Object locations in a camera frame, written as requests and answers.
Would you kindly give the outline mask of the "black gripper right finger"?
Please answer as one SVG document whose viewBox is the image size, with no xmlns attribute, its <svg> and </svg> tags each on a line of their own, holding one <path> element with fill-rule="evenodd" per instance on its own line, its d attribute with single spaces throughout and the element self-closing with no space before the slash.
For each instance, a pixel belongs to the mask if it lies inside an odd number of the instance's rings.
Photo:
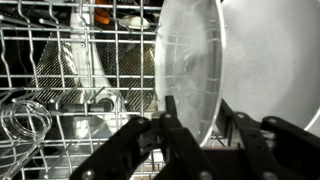
<svg viewBox="0 0 320 180">
<path fill-rule="evenodd" d="M 243 180 L 320 180 L 320 138 L 277 116 L 260 122 L 222 102 L 225 171 Z"/>
</svg>

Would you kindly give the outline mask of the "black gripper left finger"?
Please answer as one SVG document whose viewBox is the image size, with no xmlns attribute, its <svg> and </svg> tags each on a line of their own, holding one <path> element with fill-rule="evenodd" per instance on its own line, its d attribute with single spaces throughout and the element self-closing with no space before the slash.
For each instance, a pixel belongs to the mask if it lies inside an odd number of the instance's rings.
<svg viewBox="0 0 320 180">
<path fill-rule="evenodd" d="M 165 166 L 154 180 L 213 180 L 214 169 L 191 132 L 178 120 L 174 97 L 151 119 L 132 117 L 82 162 L 70 180 L 129 180 L 154 150 Z"/>
</svg>

